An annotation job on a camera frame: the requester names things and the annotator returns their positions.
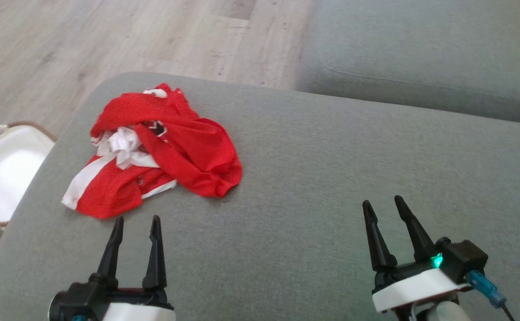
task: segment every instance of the wooden floor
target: wooden floor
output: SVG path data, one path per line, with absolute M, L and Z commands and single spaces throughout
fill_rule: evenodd
M 0 0 L 0 123 L 58 136 L 126 71 L 292 89 L 312 2 Z

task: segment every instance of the gray sofa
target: gray sofa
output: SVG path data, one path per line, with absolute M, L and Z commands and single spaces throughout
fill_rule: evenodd
M 167 82 L 230 134 L 244 168 L 225 199 L 176 187 L 125 215 L 117 278 L 139 286 L 151 217 L 162 219 L 168 296 L 179 320 L 392 320 L 374 311 L 361 204 L 371 200 L 390 250 L 412 260 L 393 197 L 431 237 L 470 239 L 520 320 L 520 123 L 426 108 L 175 77 L 123 74 L 85 102 L 0 241 L 0 318 L 43 321 L 50 299 L 85 282 L 114 220 L 60 199 L 94 153 L 103 106 Z M 472 320 L 504 319 L 462 295 Z
M 318 0 L 297 89 L 520 122 L 520 0 Z

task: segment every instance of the gray ottoman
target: gray ottoman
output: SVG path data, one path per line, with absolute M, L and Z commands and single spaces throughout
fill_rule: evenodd
M 361 204 L 390 250 L 412 260 L 393 197 L 432 238 L 470 239 L 520 320 L 520 123 L 160 74 L 123 74 L 91 95 L 60 137 L 0 242 L 0 317 L 42 321 L 50 299 L 87 280 L 114 220 L 60 199 L 94 153 L 87 133 L 109 100 L 168 82 L 225 126 L 244 166 L 225 199 L 176 187 L 125 215 L 120 286 L 140 286 L 151 217 L 162 219 L 168 294 L 179 320 L 389 320 L 374 311 Z M 482 295 L 473 320 L 504 317 Z
M 520 0 L 317 0 L 297 89 L 520 122 Z

